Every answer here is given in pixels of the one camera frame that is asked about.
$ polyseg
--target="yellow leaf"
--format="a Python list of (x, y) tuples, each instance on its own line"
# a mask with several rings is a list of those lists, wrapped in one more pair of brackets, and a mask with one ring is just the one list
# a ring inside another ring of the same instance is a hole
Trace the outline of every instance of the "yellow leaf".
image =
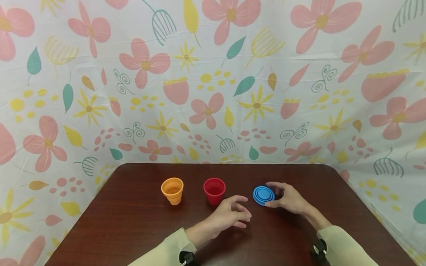
[(338, 163), (344, 163), (348, 160), (348, 155), (346, 154), (345, 150), (341, 150), (337, 155), (336, 159)]
[(80, 214), (80, 206), (74, 202), (61, 202), (60, 205), (62, 206), (63, 210), (71, 217), (75, 217)]
[(420, 135), (419, 139), (417, 140), (416, 146), (414, 149), (421, 149), (426, 147), (426, 131), (423, 132), (422, 135)]
[(76, 147), (80, 147), (83, 145), (83, 138), (81, 137), (80, 133), (67, 126), (63, 126), (63, 128), (65, 129), (65, 133), (69, 143)]
[(226, 107), (225, 111), (225, 125), (227, 127), (232, 127), (234, 125), (234, 115), (232, 114), (229, 107)]
[(189, 156), (195, 161), (198, 160), (198, 153), (192, 147), (189, 147)]
[(31, 190), (40, 190), (47, 187), (49, 184), (44, 183), (43, 181), (34, 180), (29, 184)]

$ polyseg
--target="sleeve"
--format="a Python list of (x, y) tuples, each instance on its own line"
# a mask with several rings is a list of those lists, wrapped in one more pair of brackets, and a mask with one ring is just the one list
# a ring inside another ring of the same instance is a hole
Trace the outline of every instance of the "sleeve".
[(171, 234), (160, 245), (133, 261), (129, 266), (180, 266), (181, 251), (195, 253), (197, 249), (188, 240), (183, 228)]
[(327, 244), (325, 257), (331, 266), (378, 266), (342, 228), (329, 226), (319, 230), (317, 235)]

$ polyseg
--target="brown table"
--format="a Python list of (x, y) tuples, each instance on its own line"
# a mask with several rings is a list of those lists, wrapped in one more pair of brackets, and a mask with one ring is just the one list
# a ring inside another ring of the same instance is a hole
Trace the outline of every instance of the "brown table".
[[(171, 206), (160, 191), (169, 177), (184, 182), (184, 197)], [(124, 164), (114, 174), (52, 255), (47, 266), (125, 266), (180, 227), (206, 218), (202, 185), (219, 177), (225, 196), (244, 195), (253, 217), (247, 229), (229, 229), (197, 252), (201, 265), (316, 265), (309, 256), (313, 229), (297, 215), (269, 209), (251, 197), (267, 181), (292, 184), (333, 224), (343, 227), (379, 264), (410, 266), (412, 260), (332, 168), (325, 165)]]

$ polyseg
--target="hand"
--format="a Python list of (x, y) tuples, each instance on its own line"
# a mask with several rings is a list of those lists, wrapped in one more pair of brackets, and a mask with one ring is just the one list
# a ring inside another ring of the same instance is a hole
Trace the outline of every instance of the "hand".
[(282, 195), (279, 200), (273, 200), (265, 203), (266, 207), (282, 207), (289, 212), (304, 215), (311, 205), (300, 195), (300, 193), (291, 185), (279, 182), (268, 182), (268, 187), (275, 187), (275, 194)]

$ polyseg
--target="pink petal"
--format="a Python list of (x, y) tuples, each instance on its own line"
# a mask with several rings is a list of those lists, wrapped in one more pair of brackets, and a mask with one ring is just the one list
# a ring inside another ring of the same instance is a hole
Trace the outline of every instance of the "pink petal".
[(204, 15), (213, 21), (218, 21), (226, 18), (228, 8), (222, 6), (216, 0), (204, 0), (202, 4)]
[(352, 75), (352, 73), (355, 71), (355, 69), (357, 68), (358, 64), (359, 64), (359, 62), (355, 61), (350, 66), (348, 66), (340, 74), (340, 77), (337, 79), (337, 82), (340, 83), (340, 82), (343, 82), (343, 81), (347, 80)]
[(402, 136), (402, 130), (398, 123), (390, 123), (383, 130), (383, 137), (387, 140), (396, 140)]
[(150, 59), (151, 69), (153, 74), (163, 74), (170, 67), (170, 57), (168, 54), (156, 54)]
[(141, 58), (142, 61), (150, 60), (150, 51), (146, 43), (141, 39), (133, 39), (132, 54), (135, 58)]
[(0, 30), (0, 60), (11, 61), (15, 58), (16, 50), (12, 37), (8, 32)]
[(322, 30), (325, 33), (338, 33), (346, 30), (358, 19), (362, 5), (359, 2), (351, 2), (339, 6), (328, 17), (328, 23)]
[(42, 154), (40, 154), (37, 162), (35, 163), (35, 170), (39, 173), (46, 171), (50, 167), (52, 162), (52, 154), (50, 150), (45, 149)]
[(214, 43), (216, 45), (224, 44), (229, 35), (229, 26), (230, 23), (226, 19), (219, 24), (219, 27), (217, 27), (216, 32), (214, 34)]
[(61, 160), (63, 162), (65, 162), (68, 159), (66, 152), (61, 147), (53, 146), (52, 153), (58, 160)]
[(189, 122), (191, 124), (199, 124), (203, 122), (205, 118), (206, 118), (205, 114), (195, 114), (189, 118)]
[(55, 142), (56, 136), (58, 135), (58, 124), (55, 119), (50, 116), (44, 115), (40, 117), (38, 121), (41, 135), (52, 142)]
[(260, 15), (260, 0), (245, 0), (237, 7), (237, 17), (233, 21), (238, 27), (252, 24)]
[(318, 29), (315, 27), (311, 27), (309, 30), (307, 30), (297, 43), (296, 53), (297, 54), (306, 53), (314, 44), (317, 34), (318, 34)]
[(30, 37), (34, 33), (34, 20), (26, 10), (11, 8), (6, 12), (6, 19), (12, 25), (14, 34)]
[(141, 69), (142, 60), (140, 58), (133, 58), (128, 54), (119, 55), (121, 64), (130, 70)]
[(381, 127), (389, 124), (392, 121), (392, 117), (386, 114), (375, 114), (370, 117), (370, 124), (374, 127)]
[(141, 69), (136, 74), (135, 78), (136, 87), (143, 89), (148, 83), (148, 74), (145, 70)]
[(222, 108), (223, 101), (223, 95), (217, 92), (210, 98), (208, 107), (212, 110), (213, 113), (217, 113)]
[(161, 147), (160, 149), (158, 149), (158, 153), (160, 155), (170, 155), (172, 154), (173, 150), (170, 147)]
[(404, 123), (418, 123), (426, 120), (426, 98), (413, 103), (405, 111)]
[(33, 154), (42, 154), (46, 151), (44, 138), (37, 135), (26, 136), (22, 145), (27, 152)]
[(214, 119), (214, 117), (212, 117), (211, 115), (208, 115), (206, 118), (206, 124), (207, 127), (210, 129), (215, 129), (216, 128), (216, 119)]
[(395, 48), (395, 43), (391, 41), (386, 41), (377, 44), (373, 49), (367, 54), (367, 57), (361, 62), (365, 66), (371, 66), (377, 64), (388, 58), (389, 55), (393, 52)]
[(108, 21), (103, 17), (97, 17), (92, 21), (93, 37), (97, 42), (104, 43), (111, 36), (111, 27)]

